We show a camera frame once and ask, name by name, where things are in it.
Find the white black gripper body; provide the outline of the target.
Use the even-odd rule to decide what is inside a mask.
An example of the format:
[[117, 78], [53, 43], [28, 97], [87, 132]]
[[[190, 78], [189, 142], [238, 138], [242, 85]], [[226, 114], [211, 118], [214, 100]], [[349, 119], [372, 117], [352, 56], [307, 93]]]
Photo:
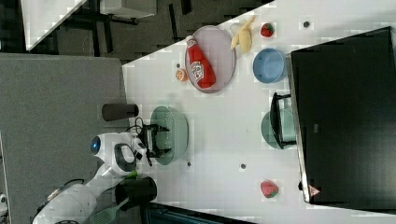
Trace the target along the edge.
[[149, 125], [134, 125], [131, 127], [133, 150], [140, 154], [139, 160], [150, 161], [152, 143], [152, 128]]

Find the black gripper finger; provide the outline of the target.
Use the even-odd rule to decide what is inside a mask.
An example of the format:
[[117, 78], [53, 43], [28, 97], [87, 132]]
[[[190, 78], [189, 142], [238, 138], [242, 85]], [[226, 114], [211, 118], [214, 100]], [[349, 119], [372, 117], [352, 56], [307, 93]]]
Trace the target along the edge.
[[164, 154], [168, 153], [170, 148], [166, 149], [154, 149], [154, 150], [147, 150], [146, 155], [148, 158], [160, 158]]
[[148, 130], [148, 132], [169, 132], [170, 131], [166, 127], [163, 127], [159, 124], [146, 125], [146, 129]]

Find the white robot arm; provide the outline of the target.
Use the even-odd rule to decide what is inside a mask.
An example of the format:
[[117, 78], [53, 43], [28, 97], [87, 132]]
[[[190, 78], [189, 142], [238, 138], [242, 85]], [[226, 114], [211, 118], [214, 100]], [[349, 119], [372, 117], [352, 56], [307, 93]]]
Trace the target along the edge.
[[120, 207], [148, 203], [157, 196], [157, 187], [150, 177], [143, 177], [137, 164], [150, 163], [171, 150], [159, 148], [157, 141], [172, 131], [158, 124], [142, 127], [137, 132], [102, 133], [91, 142], [92, 155], [103, 164], [85, 184], [66, 185], [54, 191], [41, 206], [32, 224], [83, 224], [86, 220], [102, 218], [95, 214], [98, 198], [107, 190], [116, 191]]

